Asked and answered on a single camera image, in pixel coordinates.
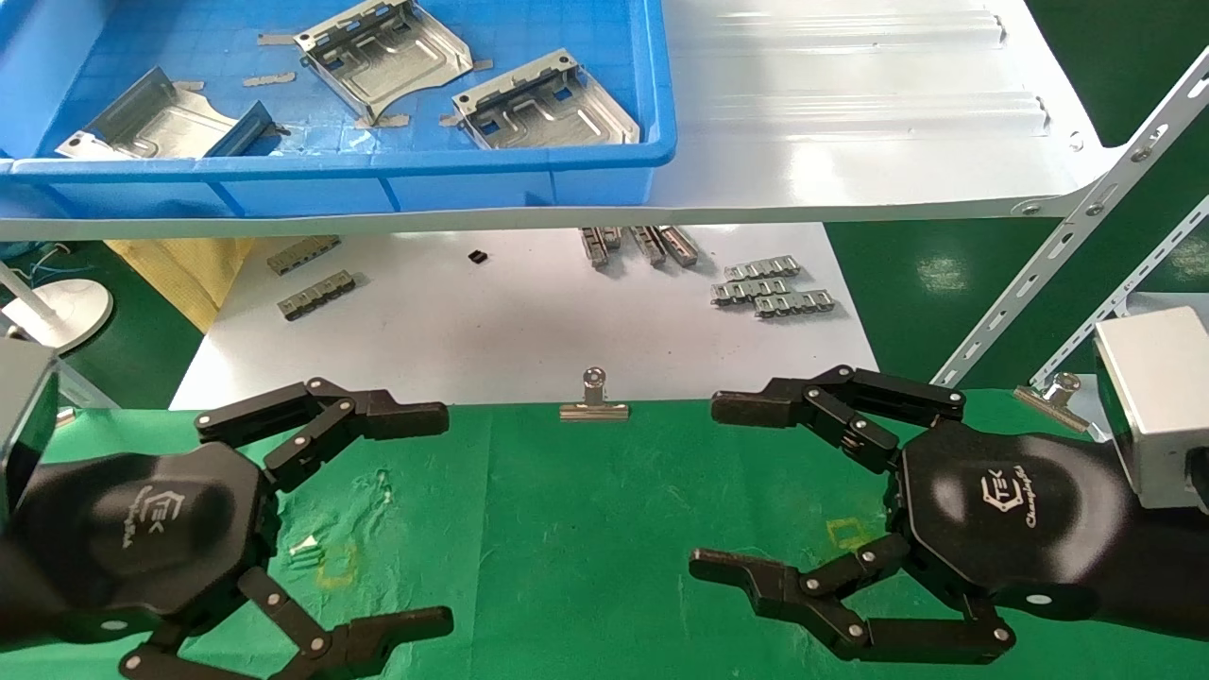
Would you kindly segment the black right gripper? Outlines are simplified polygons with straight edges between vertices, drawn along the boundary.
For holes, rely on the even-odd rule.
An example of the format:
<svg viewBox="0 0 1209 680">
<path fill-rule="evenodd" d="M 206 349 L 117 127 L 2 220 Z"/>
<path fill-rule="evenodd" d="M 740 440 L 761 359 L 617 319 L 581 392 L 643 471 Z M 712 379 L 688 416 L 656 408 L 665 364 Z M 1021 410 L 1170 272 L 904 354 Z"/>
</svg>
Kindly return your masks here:
<svg viewBox="0 0 1209 680">
<path fill-rule="evenodd" d="M 852 365 L 718 391 L 708 416 L 803 427 L 872 473 L 895 469 L 906 537 L 883 536 L 811 571 L 744 552 L 690 553 L 692 577 L 744 590 L 756 616 L 799 626 L 843 661 L 985 665 L 1016 642 L 995 606 L 1046 620 L 1104 611 L 1099 572 L 1136 506 L 1105 445 L 941 423 L 962 420 L 962 393 Z M 902 449 L 873 417 L 927 431 Z M 904 567 L 962 618 L 864 620 L 843 603 Z"/>
</svg>

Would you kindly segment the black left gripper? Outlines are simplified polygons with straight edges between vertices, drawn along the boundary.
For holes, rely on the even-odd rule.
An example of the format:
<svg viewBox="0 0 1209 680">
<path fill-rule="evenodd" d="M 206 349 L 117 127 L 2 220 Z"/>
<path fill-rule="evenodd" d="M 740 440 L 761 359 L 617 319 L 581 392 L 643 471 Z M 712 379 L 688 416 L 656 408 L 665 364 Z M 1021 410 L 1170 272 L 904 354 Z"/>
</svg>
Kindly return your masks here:
<svg viewBox="0 0 1209 680">
<path fill-rule="evenodd" d="M 280 530 L 274 490 L 297 490 L 359 438 L 449 428 L 440 400 L 401 404 L 387 390 L 313 378 L 199 414 L 208 444 L 190 453 L 42 465 L 8 518 L 8 645 L 102 644 L 160 628 L 122 658 L 122 676 L 247 679 L 179 655 L 186 633 L 212 630 L 247 600 L 297 646 L 268 678 L 378 675 L 398 646 L 449 636 L 452 611 L 415 607 L 322 629 L 264 571 Z M 235 450 L 284 432 L 290 439 L 264 457 L 264 471 Z"/>
</svg>

